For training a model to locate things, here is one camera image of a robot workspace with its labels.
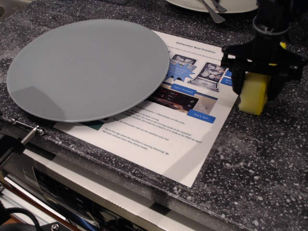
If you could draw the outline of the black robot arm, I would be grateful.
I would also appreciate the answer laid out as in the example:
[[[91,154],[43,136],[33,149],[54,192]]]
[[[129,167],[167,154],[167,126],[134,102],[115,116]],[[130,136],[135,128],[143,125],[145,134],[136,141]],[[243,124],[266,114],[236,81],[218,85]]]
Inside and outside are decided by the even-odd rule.
[[[281,47],[282,36],[290,22],[307,9],[305,0],[259,0],[253,19],[255,37],[252,41],[222,48],[221,65],[232,72],[232,87],[241,94],[247,72],[270,76],[268,100],[274,100],[286,82],[300,80],[308,61]]]

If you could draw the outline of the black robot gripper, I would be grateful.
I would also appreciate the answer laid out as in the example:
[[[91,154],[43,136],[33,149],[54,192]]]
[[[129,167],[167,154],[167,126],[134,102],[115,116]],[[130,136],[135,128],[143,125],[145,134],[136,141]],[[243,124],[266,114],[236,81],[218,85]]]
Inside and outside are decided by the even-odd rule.
[[[232,88],[236,94],[242,92],[247,71],[272,75],[267,90],[268,101],[277,98],[287,80],[301,80],[303,58],[280,45],[289,27],[289,24],[282,27],[253,24],[255,37],[251,42],[222,48],[221,65],[231,70]]]

